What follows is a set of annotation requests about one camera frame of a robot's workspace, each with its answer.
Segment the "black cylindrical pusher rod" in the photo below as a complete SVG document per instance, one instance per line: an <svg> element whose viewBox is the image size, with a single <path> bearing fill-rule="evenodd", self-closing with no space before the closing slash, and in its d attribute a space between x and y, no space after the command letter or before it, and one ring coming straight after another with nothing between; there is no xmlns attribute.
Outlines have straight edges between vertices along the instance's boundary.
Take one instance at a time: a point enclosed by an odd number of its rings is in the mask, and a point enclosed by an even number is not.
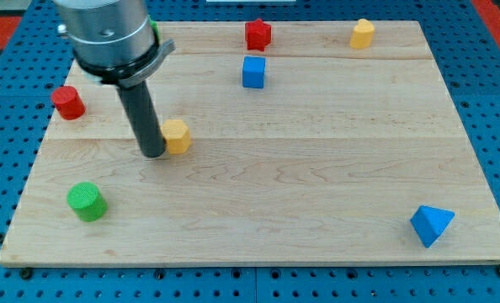
<svg viewBox="0 0 500 303"><path fill-rule="evenodd" d="M116 89L142 155L160 157L166 148L146 82Z"/></svg>

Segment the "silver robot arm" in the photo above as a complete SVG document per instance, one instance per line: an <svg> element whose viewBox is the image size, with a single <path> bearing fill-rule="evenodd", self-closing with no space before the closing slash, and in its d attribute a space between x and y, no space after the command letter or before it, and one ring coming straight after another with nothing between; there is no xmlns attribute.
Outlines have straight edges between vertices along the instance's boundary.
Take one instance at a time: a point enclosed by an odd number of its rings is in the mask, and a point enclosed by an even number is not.
<svg viewBox="0 0 500 303"><path fill-rule="evenodd" d="M144 157L166 146L146 80L175 50L141 0L55 0L77 64L97 81L116 88Z"/></svg>

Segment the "green block behind arm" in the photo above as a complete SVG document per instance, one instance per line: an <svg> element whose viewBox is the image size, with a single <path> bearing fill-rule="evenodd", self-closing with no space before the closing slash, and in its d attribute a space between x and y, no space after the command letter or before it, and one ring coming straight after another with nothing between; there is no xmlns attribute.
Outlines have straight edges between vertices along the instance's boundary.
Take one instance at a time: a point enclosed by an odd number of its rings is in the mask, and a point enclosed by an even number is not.
<svg viewBox="0 0 500 303"><path fill-rule="evenodd" d="M157 22L151 18L151 16L148 16L149 18L149 25L152 28L152 32L154 34L154 38L156 42L159 44L160 38L159 38L159 32L158 32L158 27L157 27Z"/></svg>

